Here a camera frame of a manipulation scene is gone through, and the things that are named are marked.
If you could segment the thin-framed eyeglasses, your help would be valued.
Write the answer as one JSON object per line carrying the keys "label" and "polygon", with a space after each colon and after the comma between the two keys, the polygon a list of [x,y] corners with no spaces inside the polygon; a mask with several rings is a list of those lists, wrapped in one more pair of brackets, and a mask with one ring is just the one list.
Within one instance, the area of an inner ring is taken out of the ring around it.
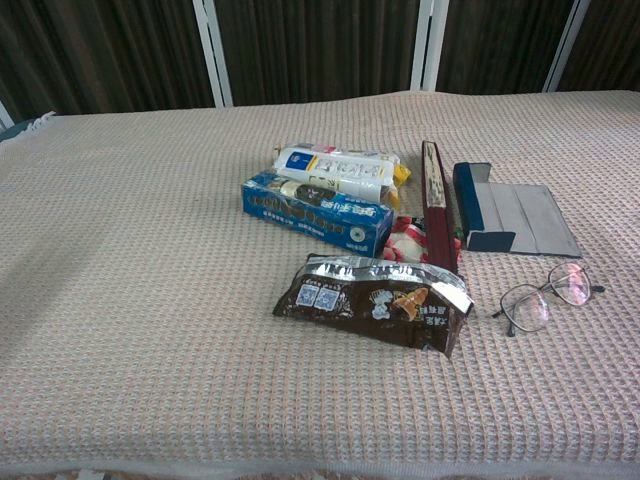
{"label": "thin-framed eyeglasses", "polygon": [[606,287],[595,284],[584,266],[565,262],[554,266],[540,286],[523,283],[509,289],[500,298],[499,309],[491,318],[507,319],[508,337],[514,337],[517,331],[534,333],[545,329],[551,320],[548,296],[561,305],[583,307],[595,295],[605,292]]}

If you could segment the blue snack box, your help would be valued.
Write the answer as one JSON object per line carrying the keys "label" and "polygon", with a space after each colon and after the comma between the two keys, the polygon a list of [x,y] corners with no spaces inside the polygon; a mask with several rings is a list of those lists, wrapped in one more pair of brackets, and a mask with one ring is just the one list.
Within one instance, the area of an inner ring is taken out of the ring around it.
{"label": "blue snack box", "polygon": [[243,211],[366,257],[382,250],[391,208],[263,171],[242,184]]}

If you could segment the blue grey glasses case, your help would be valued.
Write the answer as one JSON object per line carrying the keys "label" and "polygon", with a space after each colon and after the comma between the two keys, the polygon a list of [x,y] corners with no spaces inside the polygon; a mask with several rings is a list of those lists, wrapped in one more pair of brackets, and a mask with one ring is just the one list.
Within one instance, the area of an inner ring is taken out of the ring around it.
{"label": "blue grey glasses case", "polygon": [[545,185],[489,180],[489,163],[457,163],[455,188],[470,251],[579,258],[581,250]]}

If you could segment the white snack packet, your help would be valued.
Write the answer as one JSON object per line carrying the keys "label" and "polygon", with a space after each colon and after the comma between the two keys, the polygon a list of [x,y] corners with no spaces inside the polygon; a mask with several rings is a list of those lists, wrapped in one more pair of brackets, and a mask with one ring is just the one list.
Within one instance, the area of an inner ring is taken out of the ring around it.
{"label": "white snack packet", "polygon": [[391,206],[388,193],[397,162],[402,163],[391,153],[298,143],[277,149],[273,168],[299,182]]}

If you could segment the brown chocolate snack bag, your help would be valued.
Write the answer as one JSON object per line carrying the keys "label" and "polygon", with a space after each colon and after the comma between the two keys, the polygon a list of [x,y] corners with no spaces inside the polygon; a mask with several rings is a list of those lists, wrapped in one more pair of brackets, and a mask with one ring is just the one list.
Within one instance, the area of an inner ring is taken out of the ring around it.
{"label": "brown chocolate snack bag", "polygon": [[311,254],[273,314],[450,357],[473,305],[464,281],[438,266]]}

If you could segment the red white candy wrapper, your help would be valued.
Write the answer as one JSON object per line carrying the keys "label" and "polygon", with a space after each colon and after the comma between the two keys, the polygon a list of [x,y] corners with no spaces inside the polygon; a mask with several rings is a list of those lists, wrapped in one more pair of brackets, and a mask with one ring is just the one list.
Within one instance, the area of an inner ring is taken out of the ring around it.
{"label": "red white candy wrapper", "polygon": [[399,216],[383,248],[385,260],[427,263],[427,235],[413,217]]}

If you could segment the yellow snack packet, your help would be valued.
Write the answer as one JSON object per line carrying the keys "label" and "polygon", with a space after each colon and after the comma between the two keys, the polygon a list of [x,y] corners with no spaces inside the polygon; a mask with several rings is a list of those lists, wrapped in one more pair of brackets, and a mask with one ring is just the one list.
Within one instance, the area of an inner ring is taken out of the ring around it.
{"label": "yellow snack packet", "polygon": [[391,206],[397,210],[400,207],[398,188],[403,186],[411,176],[411,170],[400,162],[394,164],[393,185],[389,188],[388,198]]}

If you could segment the dark red hardcover book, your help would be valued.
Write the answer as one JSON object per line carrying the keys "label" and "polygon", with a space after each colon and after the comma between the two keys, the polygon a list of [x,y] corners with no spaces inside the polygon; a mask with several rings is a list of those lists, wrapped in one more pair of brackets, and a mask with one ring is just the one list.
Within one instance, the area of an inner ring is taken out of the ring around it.
{"label": "dark red hardcover book", "polygon": [[451,199],[435,142],[422,142],[422,205],[427,256],[432,265],[458,273]]}

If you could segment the beige waffle tablecloth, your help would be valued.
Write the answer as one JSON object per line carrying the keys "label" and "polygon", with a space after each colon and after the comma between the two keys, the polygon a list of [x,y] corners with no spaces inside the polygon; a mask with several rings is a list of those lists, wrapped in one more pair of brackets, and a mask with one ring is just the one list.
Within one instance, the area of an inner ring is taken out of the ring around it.
{"label": "beige waffle tablecloth", "polygon": [[[450,356],[272,309],[314,238],[244,214],[276,146],[488,162],[544,184],[593,282],[508,337],[549,257],[465,252]],[[640,93],[402,92],[54,116],[0,143],[0,478],[325,472],[640,480]]]}

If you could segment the teal table pad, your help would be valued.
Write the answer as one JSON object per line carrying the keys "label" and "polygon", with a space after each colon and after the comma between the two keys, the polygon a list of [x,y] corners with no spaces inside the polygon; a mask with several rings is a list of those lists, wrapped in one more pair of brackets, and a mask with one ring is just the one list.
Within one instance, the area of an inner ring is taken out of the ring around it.
{"label": "teal table pad", "polygon": [[41,129],[47,123],[48,117],[42,116],[28,121],[20,122],[19,124],[15,124],[14,126],[0,133],[0,144],[12,140],[25,132],[33,132],[35,130]]}

